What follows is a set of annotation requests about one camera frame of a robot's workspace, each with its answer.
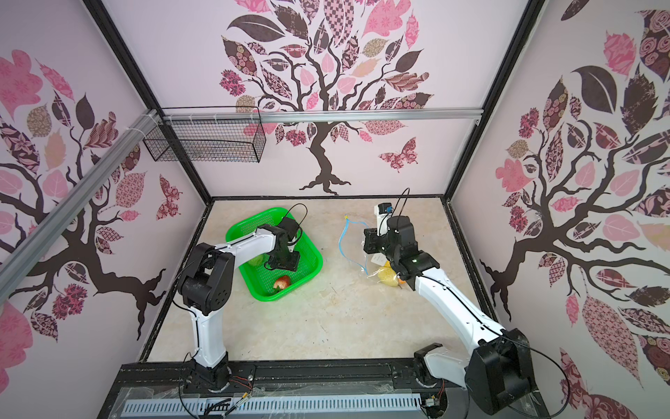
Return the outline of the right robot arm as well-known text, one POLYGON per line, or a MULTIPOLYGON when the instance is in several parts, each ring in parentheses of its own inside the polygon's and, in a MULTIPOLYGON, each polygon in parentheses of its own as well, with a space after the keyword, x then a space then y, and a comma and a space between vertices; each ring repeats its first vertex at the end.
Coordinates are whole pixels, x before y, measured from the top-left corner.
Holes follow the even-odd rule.
POLYGON ((429 376, 468 392, 484 413, 495 415, 537 391, 532 356, 537 349, 517 329, 494 321, 448 278, 437 260, 420 250, 408 216, 378 214, 376 225, 364 231, 363 249, 385 257, 394 276, 427 300, 450 324, 469 351, 465 360, 444 347, 420 357, 429 376))

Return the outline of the red apple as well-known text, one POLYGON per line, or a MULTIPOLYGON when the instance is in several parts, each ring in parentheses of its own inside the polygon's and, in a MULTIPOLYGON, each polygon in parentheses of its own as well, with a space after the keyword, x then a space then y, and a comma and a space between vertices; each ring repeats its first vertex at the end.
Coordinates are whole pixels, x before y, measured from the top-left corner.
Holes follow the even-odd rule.
POLYGON ((289 276, 282 276, 275 281, 273 284, 273 289, 277 292, 284 291, 291 286, 291 279, 289 276))

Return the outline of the green plastic basket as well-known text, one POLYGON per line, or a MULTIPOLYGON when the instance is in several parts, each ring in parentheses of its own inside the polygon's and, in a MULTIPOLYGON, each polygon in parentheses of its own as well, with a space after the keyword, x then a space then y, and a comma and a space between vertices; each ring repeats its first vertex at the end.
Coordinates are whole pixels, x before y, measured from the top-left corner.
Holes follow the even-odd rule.
MULTIPOLYGON (((226 232, 226 241, 231 242, 247 236, 259 226, 266 225, 267 223, 269 225, 278 225, 285 216, 294 219, 293 214, 289 214, 286 208, 275 207, 262 211, 230 227, 226 232)), ((323 257, 317 246, 312 242, 312 239, 305 232, 302 233, 294 250, 300 253, 300 262, 296 272, 282 270, 269 271, 266 269, 265 264, 259 267, 252 267, 247 263, 241 265, 239 271, 252 297, 263 302, 279 300, 288 293, 308 283, 321 272, 323 257), (284 291, 277 292, 273 289, 273 284, 284 275, 290 277, 291 286, 284 291)))

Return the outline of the beige potato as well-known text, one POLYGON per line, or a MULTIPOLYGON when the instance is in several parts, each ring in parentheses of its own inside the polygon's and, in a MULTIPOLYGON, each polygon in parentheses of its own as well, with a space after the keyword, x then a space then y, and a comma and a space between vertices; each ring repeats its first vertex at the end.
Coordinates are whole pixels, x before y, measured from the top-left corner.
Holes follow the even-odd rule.
POLYGON ((379 282, 385 286, 398 287, 400 285, 397 274, 390 267, 382 267, 376 274, 379 282))

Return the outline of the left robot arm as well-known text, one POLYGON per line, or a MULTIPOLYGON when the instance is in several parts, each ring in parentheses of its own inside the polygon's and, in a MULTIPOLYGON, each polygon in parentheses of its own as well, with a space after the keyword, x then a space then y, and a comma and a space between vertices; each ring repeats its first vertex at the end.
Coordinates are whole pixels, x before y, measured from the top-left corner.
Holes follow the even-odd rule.
POLYGON ((300 254, 294 249, 302 228, 285 216, 278 225, 261 225, 250 234, 218 245, 199 244, 177 278, 183 307, 191 314, 195 338, 193 370, 206 388, 229 384, 228 350, 223 341, 223 307, 230 298, 235 271, 267 256, 270 270, 295 272, 300 254))

